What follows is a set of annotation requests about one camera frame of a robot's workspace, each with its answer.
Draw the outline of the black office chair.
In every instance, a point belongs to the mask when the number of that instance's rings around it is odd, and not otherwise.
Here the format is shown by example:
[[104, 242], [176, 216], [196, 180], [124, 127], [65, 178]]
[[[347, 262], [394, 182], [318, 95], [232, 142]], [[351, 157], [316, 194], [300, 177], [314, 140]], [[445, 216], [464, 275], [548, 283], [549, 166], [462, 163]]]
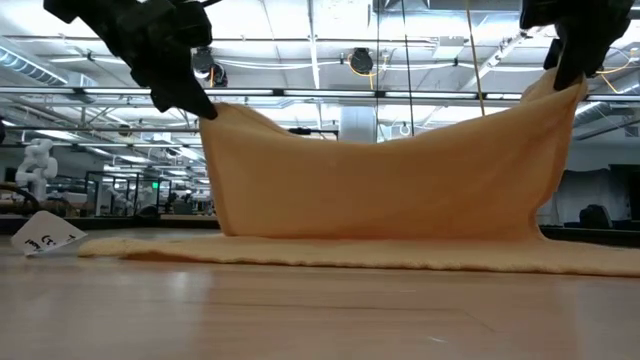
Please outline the black office chair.
[[589, 204], [579, 213], [579, 224], [587, 229], [612, 229], [613, 222], [603, 205]]

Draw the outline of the white towel label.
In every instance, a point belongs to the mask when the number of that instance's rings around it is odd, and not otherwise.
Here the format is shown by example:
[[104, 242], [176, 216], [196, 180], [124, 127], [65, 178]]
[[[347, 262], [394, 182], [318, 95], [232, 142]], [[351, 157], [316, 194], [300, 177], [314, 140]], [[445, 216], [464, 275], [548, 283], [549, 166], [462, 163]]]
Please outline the white towel label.
[[47, 211], [33, 215], [10, 239], [25, 256], [34, 256], [71, 244], [87, 234]]

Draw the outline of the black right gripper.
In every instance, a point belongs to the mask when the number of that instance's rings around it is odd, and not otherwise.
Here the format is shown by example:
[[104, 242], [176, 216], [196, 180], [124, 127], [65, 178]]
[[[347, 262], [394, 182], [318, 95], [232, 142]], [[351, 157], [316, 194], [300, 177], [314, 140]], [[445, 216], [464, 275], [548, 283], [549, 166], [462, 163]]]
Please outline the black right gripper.
[[633, 6], [634, 0], [521, 0], [519, 26], [554, 27], [543, 68], [556, 70], [553, 88], [560, 91], [601, 68], [628, 29]]

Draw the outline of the white cloth cover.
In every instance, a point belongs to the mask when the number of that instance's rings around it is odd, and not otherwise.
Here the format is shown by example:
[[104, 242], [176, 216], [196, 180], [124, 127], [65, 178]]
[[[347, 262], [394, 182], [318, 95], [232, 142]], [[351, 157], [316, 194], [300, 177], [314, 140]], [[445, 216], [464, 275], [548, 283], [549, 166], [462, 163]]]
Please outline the white cloth cover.
[[579, 212], [589, 204], [603, 205], [612, 221], [626, 220], [622, 185], [608, 169], [565, 170], [553, 202], [561, 224], [578, 222]]

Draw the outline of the yellow towel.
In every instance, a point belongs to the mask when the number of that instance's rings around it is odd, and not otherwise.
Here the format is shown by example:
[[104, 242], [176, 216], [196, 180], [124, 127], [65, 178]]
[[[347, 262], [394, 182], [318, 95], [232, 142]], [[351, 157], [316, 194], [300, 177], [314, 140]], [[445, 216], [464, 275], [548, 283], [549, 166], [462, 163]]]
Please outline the yellow towel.
[[147, 261], [640, 277], [640, 250], [554, 241], [536, 214], [565, 168], [586, 84], [546, 71], [515, 106], [382, 143], [304, 138], [221, 103], [200, 121], [208, 237], [84, 243]]

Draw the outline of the long ceiling light strip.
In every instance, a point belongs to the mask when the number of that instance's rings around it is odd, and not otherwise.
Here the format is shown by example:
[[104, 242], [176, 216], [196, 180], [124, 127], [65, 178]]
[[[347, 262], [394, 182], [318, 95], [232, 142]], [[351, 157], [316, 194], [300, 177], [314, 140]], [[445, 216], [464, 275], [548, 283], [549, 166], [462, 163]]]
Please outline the long ceiling light strip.
[[[304, 97], [304, 98], [402, 98], [428, 100], [520, 100], [519, 93], [438, 92], [438, 91], [373, 91], [373, 90], [296, 90], [296, 89], [204, 89], [207, 96], [215, 97]], [[42, 94], [42, 95], [122, 95], [147, 96], [145, 88], [101, 88], [101, 87], [19, 87], [0, 86], [0, 94]]]

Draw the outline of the black frame workcell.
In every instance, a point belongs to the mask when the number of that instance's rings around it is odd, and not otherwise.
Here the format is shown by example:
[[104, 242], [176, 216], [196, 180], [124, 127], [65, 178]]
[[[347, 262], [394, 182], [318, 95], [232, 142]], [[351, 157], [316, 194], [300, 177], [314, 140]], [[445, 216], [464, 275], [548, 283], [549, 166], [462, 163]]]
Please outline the black frame workcell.
[[168, 178], [135, 172], [88, 171], [84, 181], [95, 217], [158, 217], [174, 189]]

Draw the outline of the white building column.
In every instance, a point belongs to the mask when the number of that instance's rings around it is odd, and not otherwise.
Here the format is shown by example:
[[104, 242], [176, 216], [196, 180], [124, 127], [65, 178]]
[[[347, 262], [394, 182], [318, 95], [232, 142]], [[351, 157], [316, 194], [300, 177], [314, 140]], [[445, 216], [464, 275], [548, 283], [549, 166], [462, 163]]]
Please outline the white building column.
[[377, 119], [373, 107], [346, 106], [340, 109], [338, 140], [373, 144], [377, 142]]

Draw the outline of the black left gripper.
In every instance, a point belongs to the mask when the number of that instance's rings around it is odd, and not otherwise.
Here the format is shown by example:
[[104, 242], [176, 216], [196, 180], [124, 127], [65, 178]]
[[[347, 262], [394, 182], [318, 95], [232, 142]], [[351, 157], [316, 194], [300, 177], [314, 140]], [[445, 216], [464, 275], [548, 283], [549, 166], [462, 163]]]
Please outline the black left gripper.
[[43, 0], [43, 7], [67, 24], [84, 22], [132, 68], [132, 78], [151, 90], [160, 112], [178, 108], [216, 118], [191, 66], [191, 50], [212, 42], [212, 25], [199, 0]]

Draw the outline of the silver air duct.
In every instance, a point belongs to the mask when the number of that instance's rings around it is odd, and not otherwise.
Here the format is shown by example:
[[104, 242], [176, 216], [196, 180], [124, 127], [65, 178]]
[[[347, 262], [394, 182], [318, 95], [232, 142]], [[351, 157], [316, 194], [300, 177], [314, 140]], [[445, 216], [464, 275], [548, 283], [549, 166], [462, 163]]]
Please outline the silver air duct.
[[16, 52], [0, 46], [0, 66], [48, 86], [65, 86], [68, 81]]

